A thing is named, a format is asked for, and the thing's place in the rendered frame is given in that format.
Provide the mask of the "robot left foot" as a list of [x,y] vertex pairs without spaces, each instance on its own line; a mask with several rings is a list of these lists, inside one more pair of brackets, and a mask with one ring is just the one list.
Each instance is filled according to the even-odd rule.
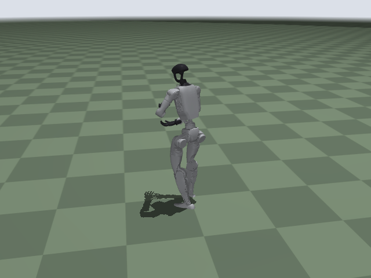
[[195,208],[194,204],[190,203],[190,205],[189,204],[186,205],[184,202],[183,203],[175,203],[174,206],[181,207],[181,208],[187,208],[187,209],[194,209]]

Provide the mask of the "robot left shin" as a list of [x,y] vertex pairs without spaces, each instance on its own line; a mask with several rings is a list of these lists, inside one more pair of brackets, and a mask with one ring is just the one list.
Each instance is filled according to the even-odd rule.
[[182,195],[182,198],[186,205],[190,205],[190,197],[189,197],[189,186],[188,186],[188,178],[184,177],[184,173],[182,171],[177,171],[176,175],[174,174],[174,178],[179,189],[179,192]]

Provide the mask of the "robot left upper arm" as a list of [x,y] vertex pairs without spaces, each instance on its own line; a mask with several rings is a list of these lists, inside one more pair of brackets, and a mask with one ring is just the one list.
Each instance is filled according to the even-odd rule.
[[158,112],[156,113],[156,115],[158,115],[160,118],[162,118],[166,114],[165,110],[168,108],[170,103],[178,97],[179,91],[180,91],[179,89],[169,89],[167,91],[166,97],[164,98],[164,100],[161,104],[161,107],[158,110]]

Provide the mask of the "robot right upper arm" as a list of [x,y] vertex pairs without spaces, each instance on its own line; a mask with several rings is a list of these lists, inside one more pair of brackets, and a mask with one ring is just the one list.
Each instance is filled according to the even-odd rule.
[[198,102],[199,102],[199,112],[201,110],[201,102],[200,102],[200,92],[201,92],[201,88],[199,86],[195,86],[196,89],[197,89],[197,95],[198,95]]

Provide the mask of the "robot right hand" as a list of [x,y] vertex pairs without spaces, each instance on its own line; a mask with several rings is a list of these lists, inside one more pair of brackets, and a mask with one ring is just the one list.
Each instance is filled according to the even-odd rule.
[[162,121],[160,121],[160,122],[163,126],[173,126],[173,125],[178,125],[178,124],[182,123],[181,120],[176,120],[176,119],[175,119],[175,121],[171,121],[171,122],[165,120],[165,122],[167,122],[167,123],[163,123]]

